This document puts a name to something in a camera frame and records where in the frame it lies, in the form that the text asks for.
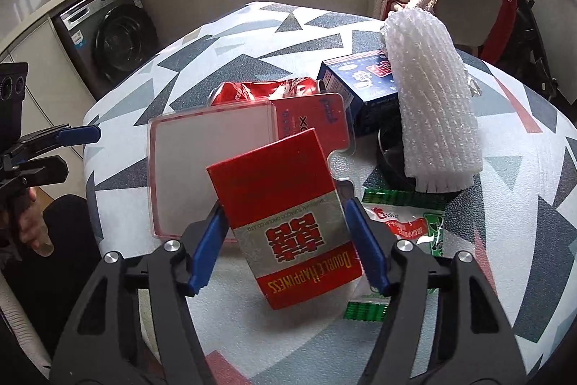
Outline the person's left hand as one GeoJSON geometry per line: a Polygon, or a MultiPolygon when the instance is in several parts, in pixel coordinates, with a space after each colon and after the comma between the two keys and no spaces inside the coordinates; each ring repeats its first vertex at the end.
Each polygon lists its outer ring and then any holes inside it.
{"type": "Polygon", "coordinates": [[[37,189],[29,188],[23,202],[26,203],[26,207],[18,218],[19,239],[36,254],[48,257],[54,252],[54,246],[43,219],[42,205],[38,200],[37,189]]]}

